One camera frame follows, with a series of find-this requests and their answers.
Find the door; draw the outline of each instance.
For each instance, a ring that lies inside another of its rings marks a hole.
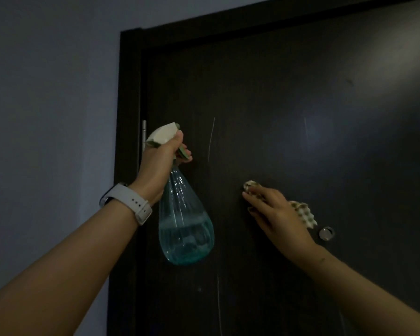
[[[144,56],[148,132],[177,122],[215,231],[174,266],[146,225],[142,335],[359,335],[241,198],[308,203],[323,245],[420,311],[420,0]]]

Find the blue liquid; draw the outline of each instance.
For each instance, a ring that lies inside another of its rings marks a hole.
[[[180,221],[168,217],[159,224],[158,237],[165,257],[176,265],[197,262],[214,245],[213,225],[206,213],[181,216]]]

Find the wall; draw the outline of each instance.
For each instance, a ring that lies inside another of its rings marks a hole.
[[[0,287],[112,185],[120,31],[259,1],[0,0]],[[106,334],[106,304],[78,335]]]

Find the dark door frame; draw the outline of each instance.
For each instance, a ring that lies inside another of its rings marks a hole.
[[[227,40],[275,28],[301,25],[412,0],[269,0],[150,29],[132,29],[120,36],[118,109],[114,183],[132,182],[141,157],[144,106],[144,61],[158,51]],[[134,335],[143,307],[145,230],[141,227],[110,275],[108,335]]]

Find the person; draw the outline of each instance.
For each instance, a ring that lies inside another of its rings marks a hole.
[[[151,205],[162,196],[178,148],[186,148],[182,141],[178,131],[168,143],[143,153],[139,174],[129,187]],[[250,190],[268,201],[242,193],[256,208],[250,214],[271,242],[325,288],[364,331],[420,336],[420,313],[318,246],[279,191],[261,186]],[[110,201],[0,289],[0,335],[73,334],[137,227],[128,207]]]

